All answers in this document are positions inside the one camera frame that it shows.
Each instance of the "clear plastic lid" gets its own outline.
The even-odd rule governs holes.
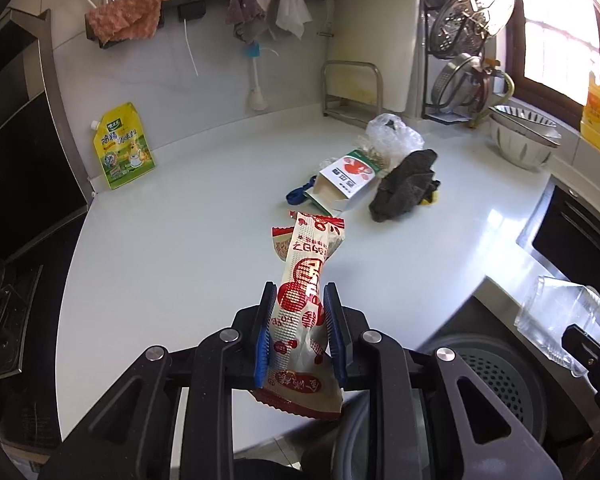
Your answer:
[[[562,335],[572,324],[600,343],[600,296],[584,285],[538,276],[515,325],[549,359],[582,377],[585,367],[562,348]]]

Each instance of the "white brush handle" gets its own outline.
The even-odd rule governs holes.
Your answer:
[[[256,63],[256,59],[254,57],[251,58],[251,63],[253,64],[253,83],[254,83],[254,86],[260,86],[260,82],[258,81],[258,64]]]

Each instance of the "white rope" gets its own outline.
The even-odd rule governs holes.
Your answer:
[[[193,70],[196,71],[196,77],[198,77],[198,69],[196,68],[196,62],[193,61],[193,54],[191,52],[191,47],[189,45],[189,37],[187,35],[187,20],[184,20],[184,41],[187,42],[187,50],[189,51],[189,56],[191,57],[191,62],[193,63]]]

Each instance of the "gray cloth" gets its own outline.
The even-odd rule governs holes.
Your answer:
[[[430,200],[440,182],[433,180],[431,165],[438,158],[433,150],[418,150],[407,155],[378,186],[369,205],[371,218],[383,222],[411,211],[422,199]]]
[[[237,23],[234,25],[234,36],[240,41],[244,41],[247,44],[253,43],[253,40],[257,36],[262,34],[269,28],[264,18],[260,16],[256,17],[247,23]]]
[[[230,0],[226,10],[226,23],[237,25],[252,22],[257,17],[264,18],[264,10],[257,0]]]

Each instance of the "pink cloth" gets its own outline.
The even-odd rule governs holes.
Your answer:
[[[87,21],[102,43],[152,38],[167,0],[115,0],[91,9]]]

